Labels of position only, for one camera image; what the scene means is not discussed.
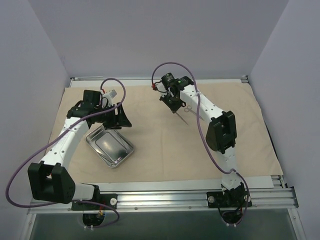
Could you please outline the steel surgical scissors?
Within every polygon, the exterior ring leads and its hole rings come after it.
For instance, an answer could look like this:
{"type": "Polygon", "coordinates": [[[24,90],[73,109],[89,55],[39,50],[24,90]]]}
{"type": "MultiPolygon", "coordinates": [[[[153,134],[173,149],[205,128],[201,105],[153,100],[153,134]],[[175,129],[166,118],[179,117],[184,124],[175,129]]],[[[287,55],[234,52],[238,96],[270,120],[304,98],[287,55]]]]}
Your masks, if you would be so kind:
{"type": "Polygon", "coordinates": [[[193,110],[192,106],[190,105],[187,105],[185,108],[184,108],[184,112],[186,113],[191,113],[193,115],[197,115],[197,112],[193,110]]]}

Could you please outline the metal instrument tray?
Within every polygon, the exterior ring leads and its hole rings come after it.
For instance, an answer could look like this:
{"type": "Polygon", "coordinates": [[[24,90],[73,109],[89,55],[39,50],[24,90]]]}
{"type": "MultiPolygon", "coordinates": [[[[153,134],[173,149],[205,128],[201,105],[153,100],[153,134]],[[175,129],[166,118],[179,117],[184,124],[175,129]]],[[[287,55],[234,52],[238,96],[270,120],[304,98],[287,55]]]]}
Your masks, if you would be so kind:
{"type": "Polygon", "coordinates": [[[116,129],[105,129],[101,124],[85,137],[86,143],[106,163],[115,169],[134,152],[134,145],[116,129]]]}

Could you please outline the beige cloth wrap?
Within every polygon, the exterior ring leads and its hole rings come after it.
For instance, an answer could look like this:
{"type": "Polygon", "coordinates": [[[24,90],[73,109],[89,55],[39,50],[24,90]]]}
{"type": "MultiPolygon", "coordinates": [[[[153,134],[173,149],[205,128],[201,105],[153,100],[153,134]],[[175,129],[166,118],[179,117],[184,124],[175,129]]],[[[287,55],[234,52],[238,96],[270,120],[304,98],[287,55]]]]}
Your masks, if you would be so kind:
{"type": "MultiPolygon", "coordinates": [[[[244,177],[282,175],[261,108],[249,84],[220,82],[199,84],[198,89],[236,119],[236,162],[244,177]]],[[[132,124],[120,132],[134,145],[133,154],[119,167],[110,168],[81,140],[68,172],[78,183],[162,182],[219,179],[217,153],[208,155],[199,130],[208,126],[180,109],[173,114],[150,86],[116,87],[132,124]]]]}

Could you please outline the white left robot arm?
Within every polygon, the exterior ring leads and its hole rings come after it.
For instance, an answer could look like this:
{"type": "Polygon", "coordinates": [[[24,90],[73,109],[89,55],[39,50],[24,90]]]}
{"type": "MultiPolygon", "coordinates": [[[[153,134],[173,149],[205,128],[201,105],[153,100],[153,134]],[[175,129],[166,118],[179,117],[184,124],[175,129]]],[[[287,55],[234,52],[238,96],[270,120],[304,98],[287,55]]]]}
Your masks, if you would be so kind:
{"type": "Polygon", "coordinates": [[[68,204],[82,201],[90,210],[100,206],[98,185],[77,183],[68,172],[71,159],[83,137],[110,168],[121,165],[133,152],[133,144],[119,131],[132,124],[121,103],[113,102],[113,89],[84,90],[83,99],[67,113],[57,141],[27,173],[35,200],[68,204]]]}

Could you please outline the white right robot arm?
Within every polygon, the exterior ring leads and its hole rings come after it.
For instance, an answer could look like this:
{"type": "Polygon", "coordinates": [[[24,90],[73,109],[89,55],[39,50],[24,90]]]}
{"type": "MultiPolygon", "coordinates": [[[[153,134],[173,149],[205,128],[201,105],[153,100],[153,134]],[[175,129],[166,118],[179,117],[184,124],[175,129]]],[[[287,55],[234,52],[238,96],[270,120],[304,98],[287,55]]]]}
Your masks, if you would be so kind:
{"type": "Polygon", "coordinates": [[[200,137],[204,141],[207,152],[217,154],[215,166],[222,173],[222,200],[227,206],[234,206],[244,197],[246,185],[237,171],[236,161],[236,118],[232,111],[224,111],[212,103],[202,92],[198,91],[194,82],[187,76],[174,78],[171,73],[161,77],[155,86],[159,88],[160,101],[164,102],[172,113],[186,108],[196,116],[197,126],[200,120],[208,124],[207,132],[200,137]]]}

